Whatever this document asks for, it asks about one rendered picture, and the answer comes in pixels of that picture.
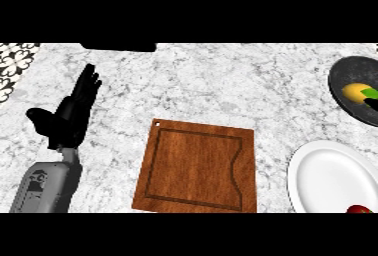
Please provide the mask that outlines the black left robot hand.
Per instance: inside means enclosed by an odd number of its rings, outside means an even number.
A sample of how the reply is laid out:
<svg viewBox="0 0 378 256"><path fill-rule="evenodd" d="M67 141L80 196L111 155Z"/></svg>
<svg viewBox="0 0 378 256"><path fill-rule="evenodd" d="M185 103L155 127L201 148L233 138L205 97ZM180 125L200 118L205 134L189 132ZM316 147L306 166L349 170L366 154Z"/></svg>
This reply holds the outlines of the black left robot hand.
<svg viewBox="0 0 378 256"><path fill-rule="evenodd" d="M50 150L77 149L83 143L101 85L95 66L87 64L73 93L62 99L56 111L50 112L42 108L27 110L25 115L34 124L36 132L49 139Z"/></svg>

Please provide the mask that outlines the yellow lemon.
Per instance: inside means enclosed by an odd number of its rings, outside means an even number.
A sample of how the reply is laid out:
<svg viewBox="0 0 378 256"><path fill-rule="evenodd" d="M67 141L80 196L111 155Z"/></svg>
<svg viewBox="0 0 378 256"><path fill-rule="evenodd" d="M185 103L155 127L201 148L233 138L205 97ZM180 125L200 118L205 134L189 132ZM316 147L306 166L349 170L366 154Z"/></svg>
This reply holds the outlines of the yellow lemon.
<svg viewBox="0 0 378 256"><path fill-rule="evenodd" d="M369 88L371 86L366 84L352 83L344 86L343 95L353 103L363 104L366 96L362 91Z"/></svg>

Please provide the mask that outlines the dark grey pan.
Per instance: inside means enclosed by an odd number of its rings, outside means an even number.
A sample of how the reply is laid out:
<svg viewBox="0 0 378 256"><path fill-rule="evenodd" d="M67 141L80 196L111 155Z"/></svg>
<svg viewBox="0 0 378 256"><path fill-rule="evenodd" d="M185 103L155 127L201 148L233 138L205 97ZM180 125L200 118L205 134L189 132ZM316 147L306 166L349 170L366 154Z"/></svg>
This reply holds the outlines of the dark grey pan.
<svg viewBox="0 0 378 256"><path fill-rule="evenodd" d="M344 57L328 74L329 92L340 107L360 122L378 127L378 111L365 103L352 102L343 95L343 88L352 83L363 83L378 90L378 60L363 56Z"/></svg>

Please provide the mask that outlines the brown wooden cutting board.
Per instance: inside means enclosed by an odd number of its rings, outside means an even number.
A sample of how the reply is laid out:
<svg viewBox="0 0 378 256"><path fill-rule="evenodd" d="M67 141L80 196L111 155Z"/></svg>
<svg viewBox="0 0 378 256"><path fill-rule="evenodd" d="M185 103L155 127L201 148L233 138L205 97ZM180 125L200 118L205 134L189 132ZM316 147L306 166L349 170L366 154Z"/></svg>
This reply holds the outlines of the brown wooden cutting board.
<svg viewBox="0 0 378 256"><path fill-rule="evenodd" d="M152 212L254 213L254 131L154 120L132 207Z"/></svg>

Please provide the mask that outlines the white plate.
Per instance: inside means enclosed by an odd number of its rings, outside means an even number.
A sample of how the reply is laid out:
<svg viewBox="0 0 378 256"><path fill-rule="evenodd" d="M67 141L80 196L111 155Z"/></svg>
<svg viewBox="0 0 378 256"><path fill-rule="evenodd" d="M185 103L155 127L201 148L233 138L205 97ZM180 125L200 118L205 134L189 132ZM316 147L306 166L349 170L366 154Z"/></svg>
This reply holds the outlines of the white plate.
<svg viewBox="0 0 378 256"><path fill-rule="evenodd" d="M353 205L378 213L378 169L344 144L304 144L288 164L288 194L297 213L346 213Z"/></svg>

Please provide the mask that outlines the red tomato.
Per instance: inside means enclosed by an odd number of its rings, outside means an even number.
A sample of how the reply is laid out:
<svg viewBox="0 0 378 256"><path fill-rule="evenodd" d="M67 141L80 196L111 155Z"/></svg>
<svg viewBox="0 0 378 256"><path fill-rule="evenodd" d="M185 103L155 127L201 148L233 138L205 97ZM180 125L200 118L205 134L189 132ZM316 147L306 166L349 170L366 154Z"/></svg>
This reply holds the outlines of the red tomato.
<svg viewBox="0 0 378 256"><path fill-rule="evenodd" d="M352 205L347 209L347 213L372 213L372 211L362 205Z"/></svg>

